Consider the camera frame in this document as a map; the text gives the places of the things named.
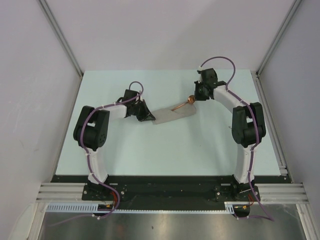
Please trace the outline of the copper spoon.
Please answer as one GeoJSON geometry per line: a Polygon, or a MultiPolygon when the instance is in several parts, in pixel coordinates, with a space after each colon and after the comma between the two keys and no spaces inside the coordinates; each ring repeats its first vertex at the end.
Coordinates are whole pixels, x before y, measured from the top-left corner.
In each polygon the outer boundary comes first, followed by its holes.
{"type": "Polygon", "coordinates": [[[194,95],[190,95],[186,102],[174,107],[173,109],[171,109],[171,111],[175,111],[175,110],[177,110],[177,109],[179,109],[179,108],[181,108],[181,107],[183,107],[185,105],[193,105],[195,101],[196,101],[195,96],[194,95]]]}

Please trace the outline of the grey cloth napkin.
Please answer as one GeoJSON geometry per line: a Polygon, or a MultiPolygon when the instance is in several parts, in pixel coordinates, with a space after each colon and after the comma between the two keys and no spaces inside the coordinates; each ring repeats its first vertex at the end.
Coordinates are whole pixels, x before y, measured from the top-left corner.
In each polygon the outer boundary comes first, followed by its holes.
{"type": "Polygon", "coordinates": [[[154,125],[164,124],[176,121],[182,118],[193,116],[197,113],[197,109],[193,104],[186,104],[176,110],[172,110],[174,106],[161,108],[152,112],[155,120],[152,121],[154,125]]]}

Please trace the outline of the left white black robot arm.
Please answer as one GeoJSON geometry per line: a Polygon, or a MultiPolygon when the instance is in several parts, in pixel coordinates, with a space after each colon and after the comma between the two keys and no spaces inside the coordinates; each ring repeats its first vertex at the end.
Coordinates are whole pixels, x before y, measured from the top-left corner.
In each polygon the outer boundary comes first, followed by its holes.
{"type": "Polygon", "coordinates": [[[156,120],[146,101],[142,99],[142,92],[126,89],[124,96],[110,105],[97,108],[83,106],[76,122],[73,139],[85,151],[89,169],[88,181],[95,184],[93,194],[100,200],[107,199],[111,193],[111,188],[104,184],[108,173],[100,156],[100,148],[107,140],[109,123],[131,116],[135,116],[139,122],[156,120]]]}

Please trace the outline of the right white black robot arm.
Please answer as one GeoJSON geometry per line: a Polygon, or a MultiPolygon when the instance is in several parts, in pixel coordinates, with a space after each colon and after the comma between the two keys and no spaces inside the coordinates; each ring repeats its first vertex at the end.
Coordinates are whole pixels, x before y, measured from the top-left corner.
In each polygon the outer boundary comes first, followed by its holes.
{"type": "Polygon", "coordinates": [[[200,80],[195,81],[197,101],[215,100],[232,113],[231,134],[237,144],[237,161],[232,175],[231,196],[242,201],[254,189],[255,152],[266,135],[263,107],[259,102],[247,103],[218,80],[213,68],[197,70],[200,80]]]}

